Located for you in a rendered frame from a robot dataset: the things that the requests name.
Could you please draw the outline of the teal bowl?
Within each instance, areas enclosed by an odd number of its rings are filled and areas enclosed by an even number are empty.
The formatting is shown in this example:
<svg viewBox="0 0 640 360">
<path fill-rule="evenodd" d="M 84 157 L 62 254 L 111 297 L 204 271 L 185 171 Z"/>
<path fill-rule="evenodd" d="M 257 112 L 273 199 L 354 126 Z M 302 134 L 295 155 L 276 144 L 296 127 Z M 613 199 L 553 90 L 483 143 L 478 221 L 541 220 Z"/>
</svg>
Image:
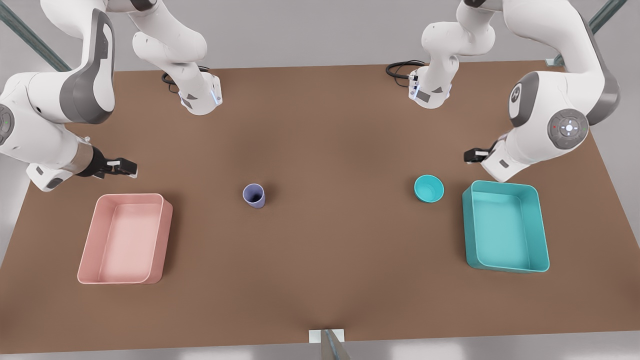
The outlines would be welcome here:
<svg viewBox="0 0 640 360">
<path fill-rule="evenodd" d="M 414 181 L 414 196 L 424 203 L 435 203 L 445 194 L 443 182 L 436 176 L 424 174 Z"/>
</svg>

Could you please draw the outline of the pink plastic box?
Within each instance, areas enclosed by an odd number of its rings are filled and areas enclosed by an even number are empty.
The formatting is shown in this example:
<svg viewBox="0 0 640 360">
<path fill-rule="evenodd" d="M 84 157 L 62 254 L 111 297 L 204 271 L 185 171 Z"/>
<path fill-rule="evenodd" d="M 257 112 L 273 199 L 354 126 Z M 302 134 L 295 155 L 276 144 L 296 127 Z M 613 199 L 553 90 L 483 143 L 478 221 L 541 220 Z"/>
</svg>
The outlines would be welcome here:
<svg viewBox="0 0 640 360">
<path fill-rule="evenodd" d="M 77 272 L 85 285 L 156 284 L 163 275 L 173 205 L 158 193 L 103 194 Z"/>
</svg>

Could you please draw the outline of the teal plastic box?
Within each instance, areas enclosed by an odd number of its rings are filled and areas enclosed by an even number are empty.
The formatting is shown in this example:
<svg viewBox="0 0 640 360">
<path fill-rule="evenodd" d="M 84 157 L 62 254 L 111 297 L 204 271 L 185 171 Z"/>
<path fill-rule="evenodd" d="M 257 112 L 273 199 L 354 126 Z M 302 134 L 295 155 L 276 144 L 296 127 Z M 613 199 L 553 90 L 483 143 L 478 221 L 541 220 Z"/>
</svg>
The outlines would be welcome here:
<svg viewBox="0 0 640 360">
<path fill-rule="evenodd" d="M 520 274 L 550 269 L 535 187 L 476 180 L 462 193 L 462 216 L 470 267 Z"/>
</svg>

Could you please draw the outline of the purple cup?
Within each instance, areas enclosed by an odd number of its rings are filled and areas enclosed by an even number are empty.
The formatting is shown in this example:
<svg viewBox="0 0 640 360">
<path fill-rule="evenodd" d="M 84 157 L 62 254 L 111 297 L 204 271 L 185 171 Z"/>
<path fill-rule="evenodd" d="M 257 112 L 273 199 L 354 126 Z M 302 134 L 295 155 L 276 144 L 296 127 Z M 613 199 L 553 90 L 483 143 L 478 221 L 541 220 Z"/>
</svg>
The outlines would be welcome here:
<svg viewBox="0 0 640 360">
<path fill-rule="evenodd" d="M 242 191 L 242 198 L 252 208 L 262 208 L 265 206 L 265 190 L 260 184 L 248 184 Z"/>
</svg>

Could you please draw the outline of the silver frame post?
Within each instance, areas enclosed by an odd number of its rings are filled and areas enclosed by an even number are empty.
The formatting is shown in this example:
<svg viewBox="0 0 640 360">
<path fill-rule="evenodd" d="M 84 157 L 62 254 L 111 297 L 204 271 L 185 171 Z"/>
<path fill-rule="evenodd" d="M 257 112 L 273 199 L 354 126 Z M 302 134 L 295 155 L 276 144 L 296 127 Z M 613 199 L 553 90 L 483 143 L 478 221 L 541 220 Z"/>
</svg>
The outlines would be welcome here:
<svg viewBox="0 0 640 360">
<path fill-rule="evenodd" d="M 55 71 L 68 72 L 72 70 L 3 0 L 0 0 L 0 21 Z"/>
<path fill-rule="evenodd" d="M 309 344 L 320 344 L 321 360 L 352 360 L 344 347 L 345 330 L 313 329 L 308 331 Z"/>
<path fill-rule="evenodd" d="M 592 34 L 595 35 L 627 2 L 628 0 L 606 0 L 601 9 L 588 22 Z M 565 60 L 561 54 L 546 59 L 545 63 L 548 67 L 553 68 L 565 66 Z"/>
</svg>

